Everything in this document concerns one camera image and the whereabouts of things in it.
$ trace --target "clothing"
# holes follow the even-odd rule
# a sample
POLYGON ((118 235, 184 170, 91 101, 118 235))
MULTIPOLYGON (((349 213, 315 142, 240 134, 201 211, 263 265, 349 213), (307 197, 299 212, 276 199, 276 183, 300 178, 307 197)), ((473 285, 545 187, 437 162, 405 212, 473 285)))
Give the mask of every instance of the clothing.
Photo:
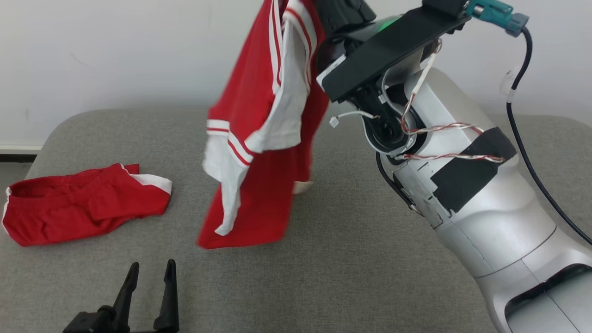
POLYGON ((21 246, 46 245, 103 235, 130 219, 164 214, 171 181, 138 173, 137 164, 114 164, 18 182, 7 188, 2 225, 21 246))
POLYGON ((329 104, 314 80, 323 39, 313 0, 289 0, 282 13, 277 0, 264 1, 208 114, 204 169, 221 185, 198 245, 264 244, 284 234, 292 193, 310 181, 310 149, 329 104))

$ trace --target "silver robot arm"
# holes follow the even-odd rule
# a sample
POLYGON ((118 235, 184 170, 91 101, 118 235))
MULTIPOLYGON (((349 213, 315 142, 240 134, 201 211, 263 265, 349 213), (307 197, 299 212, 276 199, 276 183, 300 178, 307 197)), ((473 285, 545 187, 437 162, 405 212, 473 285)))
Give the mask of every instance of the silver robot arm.
MULTIPOLYGON (((419 76, 406 79, 407 97, 419 76)), ((461 122, 495 130, 476 103, 437 69, 429 72, 413 108, 426 127, 461 122)), ((416 154, 462 152, 477 137, 468 129, 429 133, 416 154)), ((450 161, 405 161, 391 169, 442 243, 478 283, 496 328, 504 333, 592 332, 592 251, 546 214, 518 173, 519 156, 500 165, 470 198, 459 198, 466 185, 462 182, 479 182, 481 175, 462 180, 456 173, 466 170, 447 168, 450 161), (461 179, 461 184, 439 182, 438 175, 461 179), (457 211, 459 205, 451 209, 446 198, 455 193, 455 200, 466 202, 457 211)))

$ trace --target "black tape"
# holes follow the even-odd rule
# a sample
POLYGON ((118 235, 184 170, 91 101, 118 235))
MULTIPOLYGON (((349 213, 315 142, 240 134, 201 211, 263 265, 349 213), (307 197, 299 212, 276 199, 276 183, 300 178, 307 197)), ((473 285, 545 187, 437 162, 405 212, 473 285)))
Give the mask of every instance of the black tape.
MULTIPOLYGON (((516 155, 516 149, 504 133, 496 127, 485 131, 462 153, 498 156, 508 161, 516 155)), ((489 184, 502 164, 455 158, 432 176, 432 181, 438 186, 434 196, 446 210, 459 212, 470 199, 489 184)))

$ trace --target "wall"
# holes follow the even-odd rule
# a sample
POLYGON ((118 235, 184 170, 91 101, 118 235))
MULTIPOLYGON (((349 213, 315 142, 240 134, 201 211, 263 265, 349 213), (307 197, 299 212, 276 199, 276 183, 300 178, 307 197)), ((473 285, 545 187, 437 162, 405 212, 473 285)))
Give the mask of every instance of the wall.
MULTIPOLYGON (((207 106, 220 94, 261 0, 0 0, 0 150, 42 145, 64 119, 142 104, 207 106)), ((368 0, 380 17, 419 0, 368 0)), ((513 0, 532 17, 532 69, 516 111, 592 125, 589 0, 559 8, 513 0)), ((488 112, 503 112, 505 73, 524 41, 471 21, 446 36, 436 66, 488 112)))

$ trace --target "red shorts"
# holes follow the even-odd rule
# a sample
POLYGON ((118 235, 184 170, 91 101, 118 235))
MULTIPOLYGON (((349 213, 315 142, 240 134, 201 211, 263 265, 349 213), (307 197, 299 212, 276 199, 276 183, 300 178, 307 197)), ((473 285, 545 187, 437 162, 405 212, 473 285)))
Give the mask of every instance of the red shorts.
POLYGON ((114 164, 75 175, 41 177, 7 189, 2 224, 21 246, 110 233, 130 219, 162 215, 172 183, 114 164))

